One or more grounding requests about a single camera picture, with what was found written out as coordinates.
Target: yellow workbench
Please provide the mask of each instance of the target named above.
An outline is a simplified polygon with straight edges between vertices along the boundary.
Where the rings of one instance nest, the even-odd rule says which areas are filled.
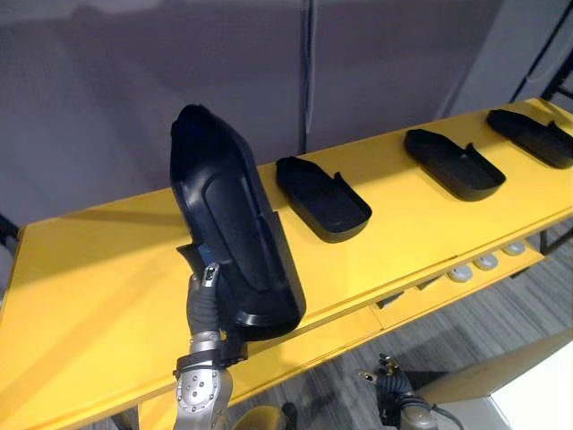
[[[573,132],[573,116],[553,105],[510,108]],[[410,288],[573,212],[573,170],[523,152],[489,129],[486,114],[423,125],[473,142],[506,175],[479,202],[462,202],[427,176],[405,154],[403,130],[306,155],[340,171],[372,207],[365,230],[339,244],[321,242],[287,206],[274,165],[259,168],[307,313],[295,331],[252,344],[252,357],[231,368],[233,401],[542,258],[530,248],[519,257],[498,253],[498,268],[464,286],[442,277]],[[188,241],[168,189],[27,226],[0,314],[0,428],[79,426],[170,391],[175,361],[188,349],[190,269],[175,251]],[[387,309],[371,306],[407,288]],[[141,421],[159,428],[165,404],[149,402]]]

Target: round button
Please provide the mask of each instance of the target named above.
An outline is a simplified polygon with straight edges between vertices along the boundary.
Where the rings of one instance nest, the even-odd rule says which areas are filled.
[[[523,242],[512,242],[511,244],[505,245],[503,252],[507,255],[520,255],[526,250],[526,246]]]
[[[448,272],[450,279],[456,282],[468,282],[474,276],[472,269],[467,264],[453,268]]]
[[[497,267],[498,263],[498,259],[493,254],[482,255],[474,260],[474,264],[483,271],[490,271]]]

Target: black molded tray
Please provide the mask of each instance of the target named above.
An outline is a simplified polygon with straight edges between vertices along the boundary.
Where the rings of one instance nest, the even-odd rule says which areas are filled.
[[[311,161],[296,157],[277,161],[277,184],[298,216],[325,242],[357,235],[372,215],[340,173],[333,179]]]
[[[193,242],[195,273],[220,264],[223,330],[264,340],[296,327],[304,294],[276,212],[243,138],[205,107],[185,107],[171,128],[171,185]]]
[[[573,166],[573,137],[553,121],[543,125],[529,116],[502,109],[492,110],[486,121],[493,130],[550,166]]]
[[[461,200],[482,200],[492,195],[505,176],[469,143],[465,149],[438,133],[409,130],[407,152],[430,176]]]

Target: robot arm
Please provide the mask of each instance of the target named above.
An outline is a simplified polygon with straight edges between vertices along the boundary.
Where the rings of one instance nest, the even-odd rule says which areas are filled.
[[[380,419],[385,426],[399,430],[438,430],[438,422],[432,412],[452,421],[459,430],[462,423],[447,410],[430,406],[416,396],[412,384],[399,364],[391,357],[381,354],[381,369],[376,374],[358,371],[358,376],[376,387],[376,400]]]
[[[229,372],[219,363],[223,342],[218,331],[216,286],[219,266],[195,276],[187,297],[187,321],[192,333],[190,355],[177,360],[175,430],[219,430],[233,390]]]

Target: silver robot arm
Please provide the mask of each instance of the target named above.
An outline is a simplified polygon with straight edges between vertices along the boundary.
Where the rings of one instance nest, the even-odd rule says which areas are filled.
[[[219,266],[205,268],[201,282],[192,277],[187,319],[192,332],[190,355],[177,360],[175,430],[219,430],[231,398],[233,381],[214,357],[222,348],[218,331],[216,286]]]

